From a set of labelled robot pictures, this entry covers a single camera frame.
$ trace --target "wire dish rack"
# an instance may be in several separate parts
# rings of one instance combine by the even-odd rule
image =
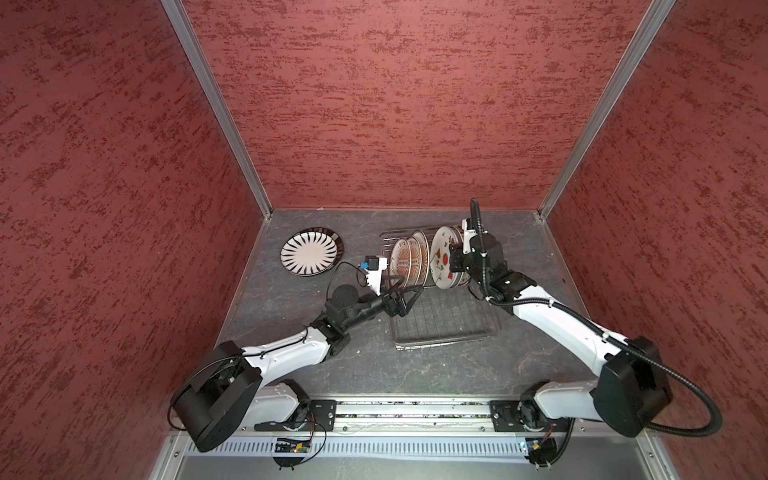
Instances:
[[[440,227],[414,227],[388,230],[379,235],[382,255],[389,258],[392,246],[399,238],[412,236],[421,230],[427,244]],[[501,313],[487,302],[481,302],[470,294],[467,286],[441,290],[435,286],[432,274],[427,275],[424,292],[405,317],[389,319],[389,329],[395,348],[418,349],[427,346],[447,345],[464,340],[481,339],[495,335],[502,329]]]

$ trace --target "aluminum frame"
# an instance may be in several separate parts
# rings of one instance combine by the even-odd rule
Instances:
[[[544,432],[494,432],[489,402],[501,397],[481,396],[335,396],[336,421],[328,432],[329,445],[323,457],[366,457],[394,459],[467,460],[527,463],[520,452],[496,449],[456,452],[434,449],[430,445],[519,445],[524,438]],[[275,432],[240,430],[220,447],[200,454],[186,432],[169,436],[155,466],[153,480],[174,480],[184,456],[265,457],[272,456]],[[553,435],[562,437],[563,432]],[[602,422],[578,421],[573,431],[579,437],[621,437]],[[378,445],[401,445],[383,449]],[[402,445],[411,445],[411,450]],[[661,440],[652,432],[637,437],[638,455],[642,455],[653,480],[680,480]]]
[[[192,64],[192,69],[197,76],[197,80],[203,87],[205,96],[210,102],[210,107],[213,109],[216,115],[221,130],[224,132],[224,137],[232,148],[232,152],[237,159],[237,163],[240,165],[240,169],[243,171],[248,186],[253,192],[253,196],[256,198],[256,202],[259,204],[261,213],[264,218],[272,217],[272,204],[270,204],[269,198],[266,196],[266,191],[261,183],[259,174],[256,172],[256,168],[250,159],[248,150],[243,143],[243,138],[240,136],[240,132],[237,130],[232,114],[227,103],[224,100],[219,84],[216,83],[216,78],[213,72],[210,70],[208,60],[205,58],[200,42],[197,40],[197,36],[194,33],[192,24],[190,22],[187,11],[184,9],[184,5],[181,0],[161,0],[163,8],[170,19],[170,23],[174,26],[176,36],[181,42],[181,46],[187,53]]]
[[[581,163],[587,150],[589,150],[590,145],[592,145],[592,141],[598,135],[605,119],[613,110],[614,105],[616,105],[621,92],[624,91],[624,87],[627,86],[629,79],[645,56],[645,52],[654,40],[674,3],[675,0],[653,0],[651,2],[643,19],[637,26],[637,30],[632,36],[629,45],[627,45],[627,50],[624,51],[624,55],[621,56],[621,60],[616,66],[611,79],[605,86],[598,104],[584,125],[584,130],[581,131],[581,135],[579,135],[576,144],[568,155],[568,159],[560,170],[560,174],[538,209],[539,215],[543,220],[547,220],[547,217],[552,213],[554,205],[565,191],[568,181],[573,177],[576,168]]]

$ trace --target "black mounting bracket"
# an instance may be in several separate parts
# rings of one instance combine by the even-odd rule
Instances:
[[[491,420],[493,421],[494,432],[536,432],[523,425],[520,415],[519,400],[491,400]],[[550,419],[552,432],[566,432],[568,423],[565,419]],[[539,430],[545,434],[548,428]]]
[[[310,414],[315,415],[315,422],[325,427],[327,432],[332,432],[336,421],[336,404],[336,400],[311,400],[307,418]],[[312,422],[305,421],[297,429],[294,426],[293,422],[265,422],[255,425],[253,429],[257,432],[308,432],[312,429]]]

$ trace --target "metal corner post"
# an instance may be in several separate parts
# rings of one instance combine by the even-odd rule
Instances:
[[[256,168],[253,166],[253,162],[250,159],[248,150],[245,148],[243,139],[240,137],[240,132],[237,131],[237,126],[232,118],[232,114],[227,108],[227,103],[224,101],[224,97],[219,90],[219,85],[216,83],[213,72],[210,70],[205,54],[203,53],[200,42],[197,41],[197,36],[194,33],[190,19],[187,16],[187,11],[184,9],[184,5],[181,0],[161,0],[165,12],[170,19],[170,23],[174,26],[176,35],[181,42],[181,46],[187,53],[197,75],[197,80],[200,81],[200,85],[203,87],[205,96],[208,97],[211,108],[213,108],[221,130],[224,132],[224,136],[227,137],[227,141],[230,143],[232,152],[235,154],[237,163],[240,165],[240,169],[243,171],[248,186],[253,192],[253,196],[256,198],[256,202],[259,204],[262,215],[264,218],[272,217],[272,205],[269,199],[266,197],[266,191],[261,184],[259,174],[256,172]]]
[[[637,30],[632,36],[629,45],[627,45],[627,50],[622,55],[616,70],[614,70],[611,79],[605,86],[598,104],[592,111],[589,120],[587,120],[584,130],[581,131],[581,135],[579,135],[576,144],[568,155],[568,159],[560,170],[560,174],[549,189],[549,193],[547,193],[547,197],[544,199],[541,207],[539,207],[538,212],[542,219],[546,220],[549,214],[552,213],[558,198],[565,191],[568,181],[581,163],[590,145],[592,145],[592,141],[600,131],[608,114],[611,113],[616,101],[621,96],[621,92],[627,86],[629,79],[643,59],[645,52],[654,40],[674,3],[675,0],[653,0],[651,2],[643,19],[637,26]]]

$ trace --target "metal panel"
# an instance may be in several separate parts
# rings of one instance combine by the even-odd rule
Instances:
[[[160,448],[160,454],[154,461],[152,473],[149,474],[149,480],[162,480],[168,461],[171,459],[170,453],[173,451],[178,434],[171,434],[166,437],[163,446]]]
[[[227,137],[227,141],[230,142],[232,152],[235,154],[237,163],[243,171],[243,175],[253,192],[253,196],[256,198],[256,202],[259,204],[261,213],[264,215],[264,218],[272,217],[272,205],[266,197],[264,186],[261,184],[248,150],[245,148],[243,139],[240,137],[240,132],[237,131],[237,126],[232,119],[229,108],[227,108],[227,103],[224,101],[221,90],[219,90],[214,74],[210,71],[210,66],[205,59],[200,43],[197,41],[197,36],[192,29],[187,11],[184,10],[181,0],[161,0],[161,2],[170,19],[170,23],[174,26],[181,46],[184,47],[184,51],[187,53],[187,58],[189,58],[192,64],[197,80],[200,81],[200,85],[202,85],[203,91],[206,97],[208,97],[210,107],[214,110],[219,125],[221,125],[221,130],[224,132],[224,136]]]
[[[627,50],[624,52],[616,70],[614,70],[611,79],[608,81],[608,85],[606,85],[600,100],[598,100],[597,106],[592,111],[589,120],[587,120],[584,130],[579,135],[578,140],[576,140],[576,145],[574,145],[573,150],[568,155],[568,159],[565,161],[565,165],[560,170],[557,180],[554,181],[547,197],[544,199],[544,203],[539,207],[541,218],[546,220],[549,217],[558,198],[560,198],[565,190],[565,186],[581,163],[581,159],[584,158],[587,150],[589,150],[589,146],[592,145],[592,141],[597,136],[608,114],[611,113],[616,101],[621,96],[621,92],[640,64],[645,51],[654,40],[656,33],[664,23],[664,19],[667,18],[667,14],[672,9],[674,3],[675,0],[654,0],[651,2],[648,11],[645,12],[645,16],[640,25],[638,25],[632,40],[629,42]]]
[[[254,478],[290,478],[290,480],[393,480],[394,478],[440,478],[441,480],[555,480],[589,478],[590,480],[645,480],[647,469],[632,439],[574,439],[563,459],[538,471],[533,465],[484,460],[445,462],[441,458],[410,462],[408,458],[324,458],[299,466],[295,471],[279,471],[271,458],[189,457],[179,478],[183,480],[251,480]]]
[[[318,441],[318,433],[313,443]],[[300,453],[275,453],[276,440],[271,437],[239,437],[233,435],[210,452],[200,453],[194,444],[190,444],[185,456],[206,457],[304,457]],[[291,435],[302,439],[308,434]],[[317,458],[390,458],[408,460],[456,460],[461,462],[515,462],[528,463],[525,459],[527,450],[525,439],[516,437],[344,437],[329,435],[326,445],[317,454]]]
[[[170,448],[162,450],[152,472],[150,478],[153,480],[174,480],[181,467],[181,460],[184,459],[184,453],[189,449],[189,445],[194,445],[186,432],[169,435],[169,442]]]
[[[378,416],[429,416],[429,415],[476,415],[488,417],[490,411],[488,405],[479,403],[470,404],[451,404],[451,403],[419,403],[416,404],[395,404],[381,403],[378,405],[355,404],[343,402],[336,409],[337,415],[378,415]]]
[[[664,448],[664,442],[657,435],[656,432],[649,435],[647,430],[643,430],[636,438],[651,478],[653,480],[680,480],[680,476],[667,454],[667,449]]]

